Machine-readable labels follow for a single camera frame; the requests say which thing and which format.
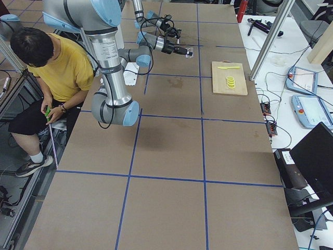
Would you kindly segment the yellow plastic knife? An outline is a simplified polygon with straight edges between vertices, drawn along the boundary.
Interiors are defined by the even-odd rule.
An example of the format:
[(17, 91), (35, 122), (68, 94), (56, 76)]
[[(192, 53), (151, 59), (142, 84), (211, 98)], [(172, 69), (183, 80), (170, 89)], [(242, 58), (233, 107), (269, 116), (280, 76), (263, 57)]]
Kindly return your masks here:
[(218, 66), (218, 69), (223, 69), (223, 70), (227, 70), (227, 69), (240, 69), (240, 66)]

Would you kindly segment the black purple tool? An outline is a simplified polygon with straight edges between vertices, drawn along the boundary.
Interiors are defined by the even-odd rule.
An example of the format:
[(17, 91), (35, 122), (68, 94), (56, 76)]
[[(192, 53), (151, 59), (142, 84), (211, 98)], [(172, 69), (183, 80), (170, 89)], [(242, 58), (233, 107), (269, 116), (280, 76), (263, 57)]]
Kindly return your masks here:
[(252, 18), (248, 18), (247, 21), (251, 24), (247, 36), (249, 36), (251, 34), (252, 29), (254, 27), (266, 34), (269, 34), (269, 32), (273, 26), (273, 23), (270, 21), (266, 21), (265, 23), (263, 23), (261, 20), (252, 19)]

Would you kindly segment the steel jigger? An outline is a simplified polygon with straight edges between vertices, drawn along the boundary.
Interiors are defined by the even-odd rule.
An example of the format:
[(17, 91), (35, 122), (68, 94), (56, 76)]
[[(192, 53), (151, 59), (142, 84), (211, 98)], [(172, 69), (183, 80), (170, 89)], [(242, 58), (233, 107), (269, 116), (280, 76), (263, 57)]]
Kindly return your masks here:
[(176, 34), (176, 43), (180, 43), (180, 37), (181, 37), (181, 29), (177, 29), (177, 34)]

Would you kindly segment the bamboo cutting board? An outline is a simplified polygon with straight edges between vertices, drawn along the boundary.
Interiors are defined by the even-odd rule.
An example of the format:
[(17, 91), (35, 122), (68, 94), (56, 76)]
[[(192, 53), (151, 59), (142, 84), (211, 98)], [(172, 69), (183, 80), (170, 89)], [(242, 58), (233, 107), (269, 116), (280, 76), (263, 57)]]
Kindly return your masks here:
[(236, 62), (213, 61), (212, 92), (227, 95), (248, 95), (245, 73), (242, 64)]

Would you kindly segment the aluminium frame post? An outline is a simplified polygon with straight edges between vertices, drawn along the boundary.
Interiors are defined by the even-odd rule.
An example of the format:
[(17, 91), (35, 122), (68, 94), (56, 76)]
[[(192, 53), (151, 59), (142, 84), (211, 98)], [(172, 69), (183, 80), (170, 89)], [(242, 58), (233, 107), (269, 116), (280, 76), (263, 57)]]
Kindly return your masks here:
[(277, 38), (277, 35), (284, 24), (285, 19), (291, 11), (292, 6), (294, 5), (295, 0), (283, 1), (280, 9), (278, 10), (277, 16), (274, 19), (273, 26), (270, 32), (267, 35), (267, 38), (263, 44), (263, 47), (260, 50), (260, 53), (254, 63), (254, 66), (251, 70), (249, 79), (254, 81), (258, 76), (260, 69), (262, 68), (270, 49)]

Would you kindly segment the lower blue teach pendant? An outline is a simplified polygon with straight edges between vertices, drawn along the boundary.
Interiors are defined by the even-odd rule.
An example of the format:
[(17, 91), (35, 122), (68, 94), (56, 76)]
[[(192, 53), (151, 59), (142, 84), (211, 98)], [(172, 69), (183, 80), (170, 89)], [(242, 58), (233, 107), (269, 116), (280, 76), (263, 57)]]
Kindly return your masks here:
[(332, 130), (332, 116), (319, 97), (314, 95), (293, 95), (291, 104), (304, 128), (312, 129), (322, 122)]

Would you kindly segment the lemon slice three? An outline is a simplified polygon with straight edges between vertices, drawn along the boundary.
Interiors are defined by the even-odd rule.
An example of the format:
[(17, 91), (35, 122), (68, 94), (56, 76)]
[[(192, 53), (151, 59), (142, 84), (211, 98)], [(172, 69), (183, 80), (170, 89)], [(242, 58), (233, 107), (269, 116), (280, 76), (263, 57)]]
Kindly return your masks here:
[(227, 86), (233, 89), (235, 87), (235, 82), (227, 82)]

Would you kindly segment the person in yellow shirt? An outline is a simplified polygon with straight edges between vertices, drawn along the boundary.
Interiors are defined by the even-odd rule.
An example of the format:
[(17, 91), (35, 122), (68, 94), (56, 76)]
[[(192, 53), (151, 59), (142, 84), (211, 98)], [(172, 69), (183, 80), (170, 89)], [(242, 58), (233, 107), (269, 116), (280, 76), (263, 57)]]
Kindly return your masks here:
[(38, 133), (60, 119), (66, 119), (69, 138), (81, 107), (93, 83), (90, 60), (74, 41), (35, 28), (22, 28), (10, 39), (13, 52), (37, 79), (43, 99), (19, 113), (9, 124), (8, 131), (30, 159), (17, 171), (26, 177), (47, 167), (53, 158), (40, 149)]

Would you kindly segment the blue teach pendant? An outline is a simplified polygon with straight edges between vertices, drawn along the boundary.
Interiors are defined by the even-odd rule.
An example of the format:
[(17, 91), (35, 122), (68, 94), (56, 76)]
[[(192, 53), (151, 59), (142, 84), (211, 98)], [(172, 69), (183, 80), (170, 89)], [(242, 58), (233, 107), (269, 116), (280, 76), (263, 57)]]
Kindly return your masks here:
[(322, 122), (332, 130), (332, 116), (319, 97), (314, 95), (293, 95), (291, 104), (304, 128), (312, 129)]
[(318, 72), (293, 66), (286, 77), (286, 88), (305, 95), (317, 93)]

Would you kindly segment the clear glass cup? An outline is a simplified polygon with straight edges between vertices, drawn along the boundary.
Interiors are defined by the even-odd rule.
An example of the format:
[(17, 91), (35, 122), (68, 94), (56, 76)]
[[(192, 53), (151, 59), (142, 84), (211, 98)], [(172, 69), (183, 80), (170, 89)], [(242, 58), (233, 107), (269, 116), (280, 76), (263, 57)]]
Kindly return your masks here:
[(193, 52), (194, 52), (194, 49), (192, 47), (186, 47), (186, 55), (185, 57), (186, 58), (193, 58)]

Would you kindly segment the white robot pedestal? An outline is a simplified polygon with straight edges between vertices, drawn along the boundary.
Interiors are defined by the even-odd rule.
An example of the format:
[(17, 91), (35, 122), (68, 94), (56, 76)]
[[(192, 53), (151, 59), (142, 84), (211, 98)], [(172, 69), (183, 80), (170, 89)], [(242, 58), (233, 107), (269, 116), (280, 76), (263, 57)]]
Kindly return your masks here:
[(139, 66), (134, 62), (128, 62), (123, 73), (125, 85), (135, 86), (137, 82), (138, 72)]

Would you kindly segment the black monitor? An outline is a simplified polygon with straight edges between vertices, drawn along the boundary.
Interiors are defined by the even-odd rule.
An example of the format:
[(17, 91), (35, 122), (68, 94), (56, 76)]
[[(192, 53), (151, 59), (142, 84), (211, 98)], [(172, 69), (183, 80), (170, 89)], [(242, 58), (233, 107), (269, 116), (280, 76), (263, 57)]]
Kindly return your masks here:
[(290, 215), (296, 217), (332, 205), (332, 131), (318, 123), (290, 151), (290, 155), (319, 199), (299, 207), (291, 207)]

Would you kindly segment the red bottle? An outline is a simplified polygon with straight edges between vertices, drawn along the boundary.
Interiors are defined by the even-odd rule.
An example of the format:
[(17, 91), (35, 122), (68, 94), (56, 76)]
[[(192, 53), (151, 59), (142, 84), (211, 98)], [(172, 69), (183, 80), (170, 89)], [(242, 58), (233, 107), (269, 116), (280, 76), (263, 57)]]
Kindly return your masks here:
[(237, 22), (241, 23), (248, 5), (248, 0), (242, 0), (237, 13)]

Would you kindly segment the upper blue teach pendant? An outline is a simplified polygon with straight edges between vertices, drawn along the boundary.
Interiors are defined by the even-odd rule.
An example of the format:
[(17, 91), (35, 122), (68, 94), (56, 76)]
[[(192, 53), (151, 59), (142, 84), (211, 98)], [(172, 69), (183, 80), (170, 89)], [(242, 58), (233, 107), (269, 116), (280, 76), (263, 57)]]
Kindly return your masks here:
[(293, 66), (286, 77), (286, 88), (305, 95), (317, 93), (318, 72)]

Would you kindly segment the black computer box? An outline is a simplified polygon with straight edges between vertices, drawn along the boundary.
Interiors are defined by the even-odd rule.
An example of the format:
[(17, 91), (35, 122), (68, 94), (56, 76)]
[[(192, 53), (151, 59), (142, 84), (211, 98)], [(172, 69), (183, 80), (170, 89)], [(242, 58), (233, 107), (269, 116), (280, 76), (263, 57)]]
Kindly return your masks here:
[(274, 157), (286, 188), (301, 190), (307, 187), (308, 183), (292, 159), (289, 148), (277, 149)]

